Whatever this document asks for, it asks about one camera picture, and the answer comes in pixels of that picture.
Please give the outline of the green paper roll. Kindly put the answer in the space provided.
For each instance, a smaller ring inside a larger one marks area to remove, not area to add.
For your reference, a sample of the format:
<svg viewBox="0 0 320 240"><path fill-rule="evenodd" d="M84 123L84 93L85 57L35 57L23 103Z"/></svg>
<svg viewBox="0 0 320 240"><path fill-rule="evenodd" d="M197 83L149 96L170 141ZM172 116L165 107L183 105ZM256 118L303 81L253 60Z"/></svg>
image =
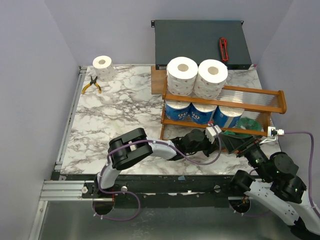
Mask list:
<svg viewBox="0 0 320 240"><path fill-rule="evenodd" d="M248 117L241 117L237 121L235 127L238 129L253 130L253 131L259 131L259 132L262 130L262 126L258 121Z"/></svg>

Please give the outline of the blue paper roll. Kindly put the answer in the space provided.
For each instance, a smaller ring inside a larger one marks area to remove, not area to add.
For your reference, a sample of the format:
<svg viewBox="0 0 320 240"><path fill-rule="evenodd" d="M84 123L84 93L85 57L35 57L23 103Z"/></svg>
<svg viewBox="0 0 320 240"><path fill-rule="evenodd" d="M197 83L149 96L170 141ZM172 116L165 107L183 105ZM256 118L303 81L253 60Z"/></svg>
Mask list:
<svg viewBox="0 0 320 240"><path fill-rule="evenodd" d="M213 122L220 128L232 128L244 113L243 108L218 106L213 115Z"/></svg>

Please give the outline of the blue object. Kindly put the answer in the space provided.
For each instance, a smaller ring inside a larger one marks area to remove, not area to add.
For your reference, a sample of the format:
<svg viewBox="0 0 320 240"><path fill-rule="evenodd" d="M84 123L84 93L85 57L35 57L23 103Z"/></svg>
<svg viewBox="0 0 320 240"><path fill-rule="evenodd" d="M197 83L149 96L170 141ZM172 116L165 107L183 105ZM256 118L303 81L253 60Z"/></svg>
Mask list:
<svg viewBox="0 0 320 240"><path fill-rule="evenodd" d="M165 115L173 121L183 121L189 114L190 102L165 100Z"/></svg>

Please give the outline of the orange wooden shelf rack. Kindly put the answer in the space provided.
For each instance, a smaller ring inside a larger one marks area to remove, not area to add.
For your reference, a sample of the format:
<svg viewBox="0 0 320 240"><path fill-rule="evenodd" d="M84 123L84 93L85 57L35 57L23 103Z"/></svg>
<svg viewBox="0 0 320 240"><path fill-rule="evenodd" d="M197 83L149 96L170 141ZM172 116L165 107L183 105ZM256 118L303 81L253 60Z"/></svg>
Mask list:
<svg viewBox="0 0 320 240"><path fill-rule="evenodd" d="M167 78L164 78L162 99L164 101L179 101L201 104L205 106L216 106L228 108L230 112L242 111L241 118L247 117L260 124L260 128L248 129L236 124L231 126L228 121L221 129L222 131L233 132L242 135L268 136L268 130L272 126L271 114L285 114L287 102L285 93L282 90L264 90L240 86L226 85L222 88L216 99L203 99L194 93L188 96L173 95L169 92Z"/></svg>

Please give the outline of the white red-dotted paper roll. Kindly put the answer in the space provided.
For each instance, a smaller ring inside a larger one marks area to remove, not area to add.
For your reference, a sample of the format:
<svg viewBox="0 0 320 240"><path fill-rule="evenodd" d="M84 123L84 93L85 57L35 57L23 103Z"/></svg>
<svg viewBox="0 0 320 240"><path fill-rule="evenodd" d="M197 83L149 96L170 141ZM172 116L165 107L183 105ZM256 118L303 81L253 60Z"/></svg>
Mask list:
<svg viewBox="0 0 320 240"><path fill-rule="evenodd" d="M184 56L173 58L166 67L167 88L177 96L188 96L193 92L198 75L197 63Z"/></svg>

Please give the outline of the plain white paper roll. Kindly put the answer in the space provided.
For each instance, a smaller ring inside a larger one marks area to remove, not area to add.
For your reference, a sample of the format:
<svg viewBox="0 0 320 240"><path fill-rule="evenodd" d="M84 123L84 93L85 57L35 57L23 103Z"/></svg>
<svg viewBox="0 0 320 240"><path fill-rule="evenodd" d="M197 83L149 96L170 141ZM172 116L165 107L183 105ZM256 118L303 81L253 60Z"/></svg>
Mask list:
<svg viewBox="0 0 320 240"><path fill-rule="evenodd" d="M112 59L107 55L97 56L92 62L98 79L104 82L110 82L115 77L115 69Z"/></svg>

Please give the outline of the small green object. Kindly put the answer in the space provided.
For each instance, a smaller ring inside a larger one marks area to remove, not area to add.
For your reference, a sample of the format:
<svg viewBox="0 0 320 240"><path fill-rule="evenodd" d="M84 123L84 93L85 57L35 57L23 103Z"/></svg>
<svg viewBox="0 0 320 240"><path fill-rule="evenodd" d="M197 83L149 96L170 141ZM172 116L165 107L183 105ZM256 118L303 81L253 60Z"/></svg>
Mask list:
<svg viewBox="0 0 320 240"><path fill-rule="evenodd" d="M234 139L246 139L250 138L250 134L244 134L244 133L237 133L233 131L223 131L222 133L219 134L219 137L222 140L234 140Z"/></svg>

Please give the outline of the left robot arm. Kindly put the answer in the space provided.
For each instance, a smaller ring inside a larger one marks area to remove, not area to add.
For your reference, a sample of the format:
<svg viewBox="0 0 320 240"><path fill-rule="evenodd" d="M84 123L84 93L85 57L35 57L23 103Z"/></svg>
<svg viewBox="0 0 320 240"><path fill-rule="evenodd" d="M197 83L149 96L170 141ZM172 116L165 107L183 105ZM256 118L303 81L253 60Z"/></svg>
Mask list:
<svg viewBox="0 0 320 240"><path fill-rule="evenodd" d="M109 142L106 163L96 175L93 191L101 198L110 194L121 171L131 168L147 157L158 157L167 161L185 159L195 165L207 166L218 160L222 151L222 130L210 124L205 130L193 129L183 137L160 140L148 137L143 128L127 132ZM189 156L203 152L207 157L216 150L218 154L209 162L197 162Z"/></svg>

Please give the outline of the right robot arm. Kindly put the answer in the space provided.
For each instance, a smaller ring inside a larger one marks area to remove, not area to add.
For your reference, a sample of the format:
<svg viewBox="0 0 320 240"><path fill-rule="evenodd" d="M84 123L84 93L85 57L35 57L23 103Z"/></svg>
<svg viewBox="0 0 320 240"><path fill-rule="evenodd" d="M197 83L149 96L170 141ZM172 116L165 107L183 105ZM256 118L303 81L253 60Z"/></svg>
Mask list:
<svg viewBox="0 0 320 240"><path fill-rule="evenodd" d="M264 188L252 175L238 170L230 183L236 195L252 197L271 210L301 240L320 238L319 209L309 198L309 190L297 176L299 167L285 152L275 152L270 157L262 151L259 136L239 137L221 133L221 142L229 154L245 157L251 167L270 188Z"/></svg>

